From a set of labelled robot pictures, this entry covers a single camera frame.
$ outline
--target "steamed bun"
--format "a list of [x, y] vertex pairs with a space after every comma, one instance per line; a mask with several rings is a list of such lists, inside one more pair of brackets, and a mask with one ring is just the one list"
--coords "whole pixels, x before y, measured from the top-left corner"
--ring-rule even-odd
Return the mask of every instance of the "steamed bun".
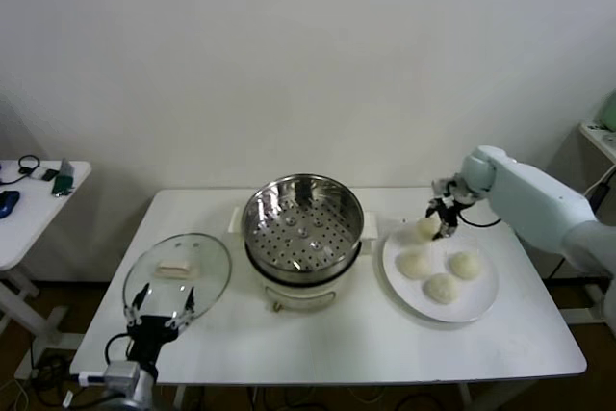
[[417, 239], [422, 243], [432, 241], [434, 235], [441, 229], [441, 221], [436, 215], [420, 218], [415, 225]]
[[424, 279], [432, 273], [430, 259], [424, 247], [414, 247], [398, 256], [398, 269], [409, 279]]
[[481, 273], [481, 260], [471, 251], [458, 252], [449, 259], [453, 274], [462, 279], [475, 279]]
[[455, 278], [448, 273], [437, 273], [430, 276], [423, 290], [432, 300], [448, 305], [458, 298], [458, 287]]

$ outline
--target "glass lid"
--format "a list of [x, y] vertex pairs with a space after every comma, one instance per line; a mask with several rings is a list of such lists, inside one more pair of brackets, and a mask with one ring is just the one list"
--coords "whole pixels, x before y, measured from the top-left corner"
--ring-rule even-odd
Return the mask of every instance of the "glass lid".
[[222, 295], [230, 275], [231, 259], [220, 240], [200, 233], [172, 236], [144, 252], [130, 269], [124, 306], [140, 295], [141, 315], [176, 318], [193, 303], [197, 318]]

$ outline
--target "white plate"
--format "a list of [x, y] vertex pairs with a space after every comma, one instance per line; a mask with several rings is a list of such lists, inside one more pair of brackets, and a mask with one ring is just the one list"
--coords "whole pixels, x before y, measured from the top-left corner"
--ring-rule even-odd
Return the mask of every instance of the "white plate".
[[[438, 321], [468, 322], [481, 317], [494, 304], [499, 291], [499, 275], [490, 260], [490, 253], [473, 236], [458, 230], [451, 238], [428, 244], [432, 274], [449, 273], [458, 283], [459, 297], [449, 305], [435, 302], [424, 293], [427, 280], [412, 280], [398, 270], [397, 257], [413, 243], [413, 226], [393, 232], [383, 247], [383, 269], [392, 288], [410, 307]], [[448, 260], [456, 252], [471, 250], [481, 259], [481, 274], [472, 281], [458, 278], [449, 269]]]

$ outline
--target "green object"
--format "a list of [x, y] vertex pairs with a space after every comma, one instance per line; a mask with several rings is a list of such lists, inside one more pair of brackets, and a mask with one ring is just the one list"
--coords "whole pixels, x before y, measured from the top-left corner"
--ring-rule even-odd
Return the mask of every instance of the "green object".
[[51, 193], [56, 196], [68, 196], [73, 190], [73, 171], [74, 168], [66, 158], [60, 163], [60, 171], [56, 176], [56, 181], [51, 189]]
[[616, 92], [607, 98], [605, 109], [601, 114], [601, 122], [612, 132], [616, 132]]

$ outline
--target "computer mouse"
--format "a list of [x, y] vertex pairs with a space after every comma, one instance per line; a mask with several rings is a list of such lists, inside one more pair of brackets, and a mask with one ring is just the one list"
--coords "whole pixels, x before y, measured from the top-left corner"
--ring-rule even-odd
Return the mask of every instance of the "computer mouse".
[[19, 192], [5, 191], [0, 193], [0, 218], [4, 218], [13, 211], [19, 200]]

